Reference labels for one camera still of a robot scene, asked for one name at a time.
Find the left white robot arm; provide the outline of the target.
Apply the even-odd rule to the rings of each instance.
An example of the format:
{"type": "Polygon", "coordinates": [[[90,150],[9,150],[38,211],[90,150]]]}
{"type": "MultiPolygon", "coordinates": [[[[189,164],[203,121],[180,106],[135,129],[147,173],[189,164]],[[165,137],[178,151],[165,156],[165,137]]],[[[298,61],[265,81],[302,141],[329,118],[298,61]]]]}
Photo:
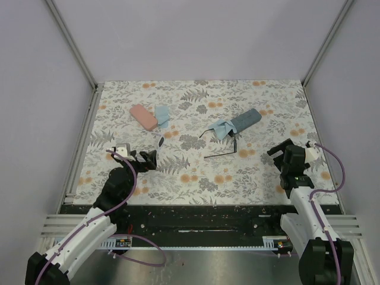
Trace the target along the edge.
{"type": "Polygon", "coordinates": [[[157,152],[108,150],[120,164],[109,172],[100,195],[84,218],[45,254],[35,252],[27,262],[26,284],[69,284],[88,257],[113,234],[128,230],[128,200],[139,173],[156,170],[157,152]]]}

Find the blue-grey glasses case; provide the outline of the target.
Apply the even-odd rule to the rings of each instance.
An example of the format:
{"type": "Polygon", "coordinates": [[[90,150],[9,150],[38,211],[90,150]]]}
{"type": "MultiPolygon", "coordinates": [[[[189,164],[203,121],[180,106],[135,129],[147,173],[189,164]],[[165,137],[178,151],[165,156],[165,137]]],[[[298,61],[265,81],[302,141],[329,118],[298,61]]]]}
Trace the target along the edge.
{"type": "Polygon", "coordinates": [[[233,124],[233,133],[238,134],[252,125],[258,123],[262,118],[262,115],[256,109],[250,109],[245,113],[238,115],[231,119],[233,124]]]}

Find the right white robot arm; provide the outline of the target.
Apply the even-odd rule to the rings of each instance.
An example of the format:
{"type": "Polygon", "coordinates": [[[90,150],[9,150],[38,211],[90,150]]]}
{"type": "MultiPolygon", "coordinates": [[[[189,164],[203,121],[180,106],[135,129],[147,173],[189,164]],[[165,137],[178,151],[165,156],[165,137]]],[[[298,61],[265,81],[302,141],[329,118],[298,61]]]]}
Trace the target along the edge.
{"type": "Polygon", "coordinates": [[[354,249],[330,225],[317,202],[312,179],[305,174],[310,163],[320,157],[322,145],[307,142],[305,147],[291,139],[268,150],[280,171],[280,186],[296,212],[279,214],[270,220],[271,230],[290,238],[299,255],[302,284],[350,284],[354,249]]]}

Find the blue cleaning cloth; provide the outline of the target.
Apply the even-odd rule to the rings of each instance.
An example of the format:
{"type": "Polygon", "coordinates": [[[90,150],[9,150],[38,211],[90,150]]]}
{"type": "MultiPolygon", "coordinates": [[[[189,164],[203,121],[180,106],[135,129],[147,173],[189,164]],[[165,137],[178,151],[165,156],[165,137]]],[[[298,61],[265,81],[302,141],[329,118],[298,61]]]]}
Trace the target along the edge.
{"type": "Polygon", "coordinates": [[[230,132],[237,134],[238,131],[232,121],[219,119],[217,122],[208,126],[209,130],[213,130],[219,140],[223,140],[230,132]]]}

